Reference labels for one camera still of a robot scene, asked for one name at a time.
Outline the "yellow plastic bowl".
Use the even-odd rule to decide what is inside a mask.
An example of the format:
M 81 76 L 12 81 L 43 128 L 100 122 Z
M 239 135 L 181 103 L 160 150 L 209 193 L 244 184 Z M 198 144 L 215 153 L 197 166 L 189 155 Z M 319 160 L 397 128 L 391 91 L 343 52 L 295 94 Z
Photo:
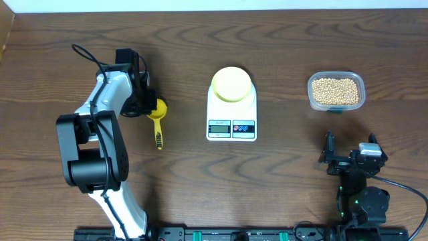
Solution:
M 238 67 L 230 66 L 220 69 L 211 81 L 215 96 L 225 102 L 239 102 L 251 91 L 249 74 Z

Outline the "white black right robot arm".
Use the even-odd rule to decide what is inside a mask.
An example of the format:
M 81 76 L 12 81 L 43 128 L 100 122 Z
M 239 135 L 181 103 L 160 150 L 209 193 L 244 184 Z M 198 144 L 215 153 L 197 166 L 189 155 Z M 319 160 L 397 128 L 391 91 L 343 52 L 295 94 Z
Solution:
M 328 165 L 328 175 L 340 178 L 336 200 L 342 216 L 342 223 L 332 229 L 331 237 L 347 240 L 351 231 L 357 229 L 378 238 L 381 236 L 373 230 L 386 222 L 390 195 L 386 190 L 368 186 L 367 179 L 375 177 L 387 160 L 374 134 L 345 157 L 335 154 L 334 135 L 327 132 L 318 161 Z

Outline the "yellow measuring scoop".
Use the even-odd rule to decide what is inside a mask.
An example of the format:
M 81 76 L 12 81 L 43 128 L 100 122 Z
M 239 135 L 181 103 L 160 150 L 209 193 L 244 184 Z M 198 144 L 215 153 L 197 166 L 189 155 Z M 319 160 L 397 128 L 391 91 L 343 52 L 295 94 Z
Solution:
M 156 103 L 156 110 L 152 111 L 148 118 L 150 118 L 154 123 L 154 139 L 156 143 L 156 147 L 158 150 L 163 149 L 163 132 L 161 127 L 161 120 L 167 114 L 167 105 L 165 101 L 158 98 Z

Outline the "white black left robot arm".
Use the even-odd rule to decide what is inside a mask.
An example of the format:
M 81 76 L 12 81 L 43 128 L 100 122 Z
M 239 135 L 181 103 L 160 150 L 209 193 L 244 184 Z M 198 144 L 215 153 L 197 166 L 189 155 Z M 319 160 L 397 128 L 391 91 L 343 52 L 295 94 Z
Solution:
M 98 203 L 113 225 L 114 239 L 157 240 L 157 229 L 127 182 L 128 153 L 118 124 L 120 116 L 135 118 L 156 110 L 146 62 L 130 48 L 117 49 L 113 64 L 99 61 L 78 44 L 72 49 L 98 71 L 85 103 L 56 121 L 65 181 Z

